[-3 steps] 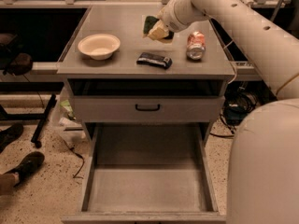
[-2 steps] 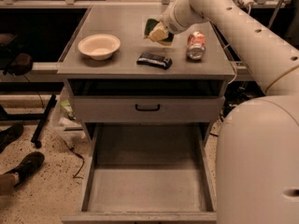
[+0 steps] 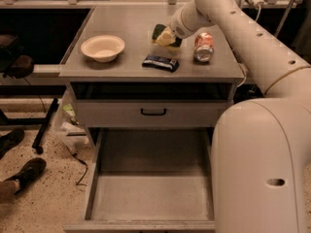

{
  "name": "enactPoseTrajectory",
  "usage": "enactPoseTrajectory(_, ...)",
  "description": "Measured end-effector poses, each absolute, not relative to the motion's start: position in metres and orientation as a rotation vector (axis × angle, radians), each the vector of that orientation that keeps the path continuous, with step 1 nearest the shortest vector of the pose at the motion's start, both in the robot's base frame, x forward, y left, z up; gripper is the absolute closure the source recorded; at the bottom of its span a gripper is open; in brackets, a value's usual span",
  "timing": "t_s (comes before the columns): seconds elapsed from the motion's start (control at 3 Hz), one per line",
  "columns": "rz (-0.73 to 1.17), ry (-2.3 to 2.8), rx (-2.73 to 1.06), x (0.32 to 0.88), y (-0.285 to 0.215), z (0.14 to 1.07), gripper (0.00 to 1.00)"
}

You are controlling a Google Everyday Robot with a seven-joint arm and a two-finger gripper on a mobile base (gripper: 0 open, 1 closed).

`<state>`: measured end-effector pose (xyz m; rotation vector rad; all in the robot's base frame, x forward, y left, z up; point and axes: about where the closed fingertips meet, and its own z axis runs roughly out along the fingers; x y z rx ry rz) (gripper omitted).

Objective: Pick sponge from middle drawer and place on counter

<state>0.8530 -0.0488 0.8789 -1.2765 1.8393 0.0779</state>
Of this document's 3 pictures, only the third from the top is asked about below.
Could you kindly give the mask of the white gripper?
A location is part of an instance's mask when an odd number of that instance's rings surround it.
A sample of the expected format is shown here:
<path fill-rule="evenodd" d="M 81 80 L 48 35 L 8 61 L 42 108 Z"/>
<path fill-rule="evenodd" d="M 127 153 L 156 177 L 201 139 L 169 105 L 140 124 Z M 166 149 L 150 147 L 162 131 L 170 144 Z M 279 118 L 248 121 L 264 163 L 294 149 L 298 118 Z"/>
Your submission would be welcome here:
<path fill-rule="evenodd" d="M 175 43 L 176 36 L 186 39 L 207 24 L 208 19 L 196 9 L 195 2 L 191 0 L 174 13 L 169 26 L 155 32 L 155 42 L 160 46 L 169 46 Z"/>

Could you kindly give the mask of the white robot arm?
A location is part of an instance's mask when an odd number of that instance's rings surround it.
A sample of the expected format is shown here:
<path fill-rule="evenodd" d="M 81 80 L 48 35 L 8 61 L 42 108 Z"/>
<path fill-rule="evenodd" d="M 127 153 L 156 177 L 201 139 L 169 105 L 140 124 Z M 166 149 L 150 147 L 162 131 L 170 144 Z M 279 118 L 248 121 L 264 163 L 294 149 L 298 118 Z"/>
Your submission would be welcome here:
<path fill-rule="evenodd" d="M 216 23 L 263 98 L 228 108 L 210 150 L 216 233 L 306 233 L 311 66 L 235 0 L 192 0 L 169 25 L 179 38 Z"/>

